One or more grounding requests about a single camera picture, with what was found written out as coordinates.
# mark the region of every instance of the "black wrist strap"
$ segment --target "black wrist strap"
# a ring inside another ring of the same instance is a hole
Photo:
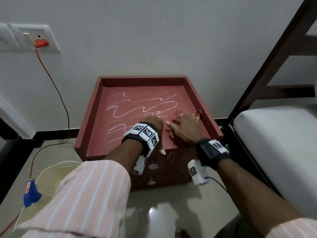
[[[216,170],[220,160],[229,157],[227,152],[221,153],[212,144],[209,143],[212,139],[201,139],[196,144],[196,150],[200,163]]]
[[[149,146],[147,145],[147,142],[142,139],[140,136],[138,135],[133,135],[133,134],[128,134],[127,136],[125,136],[123,138],[123,140],[121,141],[121,143],[123,143],[125,140],[127,139],[134,139],[134,140],[137,140],[139,141],[142,145],[143,145],[143,150],[141,152],[141,156],[147,156],[147,154],[149,153],[150,151],[150,148]]]

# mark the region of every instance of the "pink striped sleeve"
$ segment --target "pink striped sleeve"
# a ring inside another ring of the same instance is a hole
[[[130,187],[128,172],[117,162],[84,162],[65,177],[54,199],[19,228],[116,237]]]
[[[266,238],[316,238],[317,220],[300,218],[274,227]]]

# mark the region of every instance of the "dark wooden frame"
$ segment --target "dark wooden frame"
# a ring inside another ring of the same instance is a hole
[[[315,97],[314,85],[268,86],[289,56],[317,56],[317,36],[307,35],[317,19],[317,0],[304,0],[273,50],[221,128],[223,144],[228,143],[238,162],[278,193],[233,129],[233,120],[249,109],[255,100]]]

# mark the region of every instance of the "right hand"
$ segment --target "right hand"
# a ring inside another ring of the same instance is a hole
[[[170,137],[177,141],[177,139],[190,145],[196,145],[196,143],[203,139],[203,133],[199,127],[199,118],[195,114],[181,113],[179,114],[180,124],[179,127],[172,122],[166,121],[168,127],[172,132]]]

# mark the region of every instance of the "tiled floor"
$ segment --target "tiled floor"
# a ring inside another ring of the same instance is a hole
[[[45,145],[59,140],[45,142]],[[34,177],[45,168],[64,160],[81,161],[71,143],[51,146],[36,157]],[[35,149],[3,203],[0,205],[0,230],[2,231],[23,206],[23,193],[28,181],[29,167],[37,152]],[[220,180],[218,174],[209,175]],[[120,238],[169,238],[174,237],[176,227],[186,228],[192,238],[212,238],[238,213],[229,195],[214,181],[204,186],[193,183],[168,188],[158,188],[130,193]],[[2,238],[19,238],[23,232],[10,229]]]

